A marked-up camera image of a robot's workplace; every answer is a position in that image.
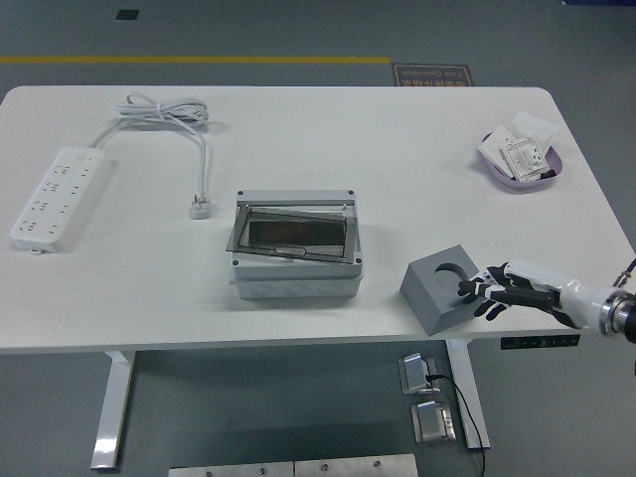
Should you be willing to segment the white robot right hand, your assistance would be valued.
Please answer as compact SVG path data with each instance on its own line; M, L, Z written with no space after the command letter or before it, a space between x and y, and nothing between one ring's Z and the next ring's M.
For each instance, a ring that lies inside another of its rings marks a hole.
M601 308L615 290L590 287L552 269L523 261L489 266L458 284L466 305L478 302L474 315L488 321L512 306L534 308L569 328L597 327Z

